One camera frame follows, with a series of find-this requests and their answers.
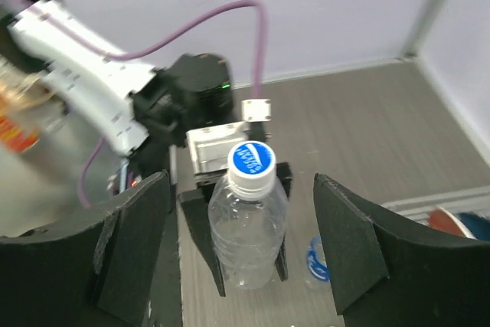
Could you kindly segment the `red teal plate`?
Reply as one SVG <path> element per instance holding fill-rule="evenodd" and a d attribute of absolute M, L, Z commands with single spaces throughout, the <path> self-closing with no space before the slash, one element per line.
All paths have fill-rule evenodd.
<path fill-rule="evenodd" d="M 429 227 L 448 234 L 453 234 L 469 239 L 476 239 L 474 234 L 465 226 L 460 219 L 444 208 L 436 208 L 429 213 Z"/>

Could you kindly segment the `dark blue plate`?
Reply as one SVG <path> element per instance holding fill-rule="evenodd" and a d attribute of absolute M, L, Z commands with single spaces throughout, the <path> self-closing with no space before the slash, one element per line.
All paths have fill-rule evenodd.
<path fill-rule="evenodd" d="M 488 218 L 466 212 L 460 213 L 459 219 L 477 240 L 490 241 L 490 223 Z"/>

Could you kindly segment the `clear unlabelled plastic bottle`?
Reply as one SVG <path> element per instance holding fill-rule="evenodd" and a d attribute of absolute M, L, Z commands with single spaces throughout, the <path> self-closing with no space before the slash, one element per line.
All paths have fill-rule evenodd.
<path fill-rule="evenodd" d="M 231 286 L 259 289 L 273 275 L 279 250 L 273 212 L 273 189 L 265 198 L 246 201 L 227 179 L 215 185 L 207 213 L 214 251 Z"/>

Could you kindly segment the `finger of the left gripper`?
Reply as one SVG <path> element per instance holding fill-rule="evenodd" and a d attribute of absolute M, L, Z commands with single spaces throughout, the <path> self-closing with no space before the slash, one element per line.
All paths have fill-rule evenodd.
<path fill-rule="evenodd" d="M 286 228 L 292 178 L 292 169 L 288 162 L 280 162 L 276 165 L 276 178 L 273 186 L 273 218 L 279 250 L 275 259 L 275 267 L 281 281 L 287 281 L 289 278 L 286 258 Z"/>
<path fill-rule="evenodd" d="M 211 226 L 207 213 L 208 203 L 200 189 L 182 192 L 178 195 L 178 201 L 184 212 L 191 239 L 209 267 L 219 296 L 225 297 L 226 290 L 221 263 L 214 251 L 214 242 L 211 236 Z"/>

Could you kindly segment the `blue labelled plastic bottle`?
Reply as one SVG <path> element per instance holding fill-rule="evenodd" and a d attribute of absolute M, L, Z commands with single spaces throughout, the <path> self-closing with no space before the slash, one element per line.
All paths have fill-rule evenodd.
<path fill-rule="evenodd" d="M 325 261 L 322 239 L 319 235 L 312 238 L 309 243 L 309 248 L 306 254 L 306 264 L 309 270 L 309 275 L 316 282 L 330 282 L 330 273 Z"/>

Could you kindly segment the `white blue bottle cap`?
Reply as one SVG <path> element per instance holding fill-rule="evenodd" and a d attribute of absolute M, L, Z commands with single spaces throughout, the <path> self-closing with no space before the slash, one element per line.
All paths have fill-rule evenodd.
<path fill-rule="evenodd" d="M 227 180 L 232 192 L 246 201 L 265 198 L 276 182 L 276 155 L 263 142 L 236 144 L 227 157 Z"/>

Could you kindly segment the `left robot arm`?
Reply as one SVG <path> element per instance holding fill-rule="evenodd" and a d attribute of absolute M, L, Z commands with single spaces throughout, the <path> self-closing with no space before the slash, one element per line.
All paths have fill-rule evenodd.
<path fill-rule="evenodd" d="M 69 111 L 79 113 L 126 167 L 147 177 L 163 167 L 172 147 L 188 147 L 210 208 L 207 225 L 215 268 L 256 289 L 273 273 L 286 280 L 288 184 L 266 143 L 271 118 L 260 97 L 267 19 L 257 0 L 210 11 L 216 16 L 254 7 L 258 14 L 253 95 L 242 117 L 233 109 L 230 73 L 216 54 L 183 54 L 169 68 L 146 63 L 145 53 L 125 54 L 80 23 L 61 0 L 22 0 L 19 13 L 1 8 L 1 143 L 22 154 L 58 128 Z"/>

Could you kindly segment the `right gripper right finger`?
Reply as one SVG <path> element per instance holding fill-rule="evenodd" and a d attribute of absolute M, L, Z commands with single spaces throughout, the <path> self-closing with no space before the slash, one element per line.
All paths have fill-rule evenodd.
<path fill-rule="evenodd" d="M 489 244 L 444 233 L 317 174 L 313 197 L 347 326 L 487 326 Z"/>

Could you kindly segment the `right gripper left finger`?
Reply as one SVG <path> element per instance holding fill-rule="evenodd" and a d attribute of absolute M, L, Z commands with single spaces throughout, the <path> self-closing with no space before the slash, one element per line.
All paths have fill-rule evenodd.
<path fill-rule="evenodd" d="M 180 326 L 168 173 L 1 239 L 3 326 Z"/>

